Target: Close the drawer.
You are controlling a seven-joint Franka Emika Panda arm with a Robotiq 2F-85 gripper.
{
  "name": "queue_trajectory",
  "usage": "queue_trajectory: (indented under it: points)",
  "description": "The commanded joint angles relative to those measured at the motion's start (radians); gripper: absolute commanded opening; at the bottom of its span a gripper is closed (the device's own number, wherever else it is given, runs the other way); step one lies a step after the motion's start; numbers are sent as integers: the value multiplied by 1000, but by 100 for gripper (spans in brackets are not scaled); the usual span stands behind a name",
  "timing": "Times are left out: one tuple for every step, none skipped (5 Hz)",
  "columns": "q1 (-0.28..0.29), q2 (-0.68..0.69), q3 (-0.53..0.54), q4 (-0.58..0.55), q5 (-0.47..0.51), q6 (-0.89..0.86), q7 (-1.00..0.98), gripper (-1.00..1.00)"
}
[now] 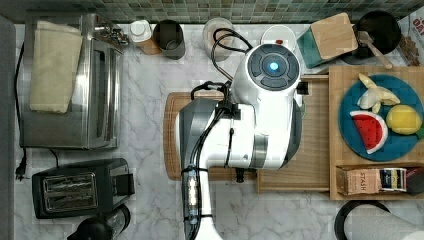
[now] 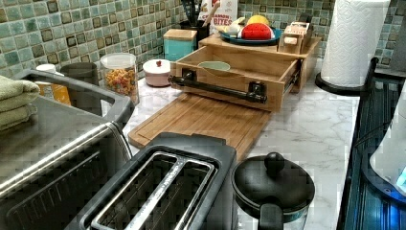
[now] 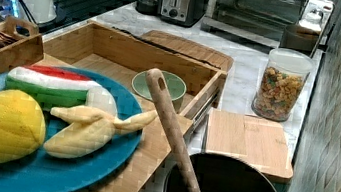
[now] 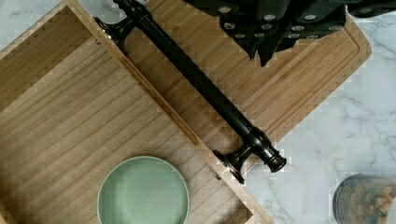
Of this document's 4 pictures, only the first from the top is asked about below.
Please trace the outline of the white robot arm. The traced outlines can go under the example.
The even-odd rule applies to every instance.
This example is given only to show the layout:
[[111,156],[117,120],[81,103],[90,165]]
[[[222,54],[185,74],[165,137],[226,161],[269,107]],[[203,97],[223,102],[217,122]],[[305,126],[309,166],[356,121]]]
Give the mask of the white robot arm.
[[248,51],[232,80],[207,81],[223,99],[192,97],[177,114],[185,240],[220,240],[212,216],[211,167],[280,169],[297,152],[302,116],[295,99],[300,64],[282,45]]

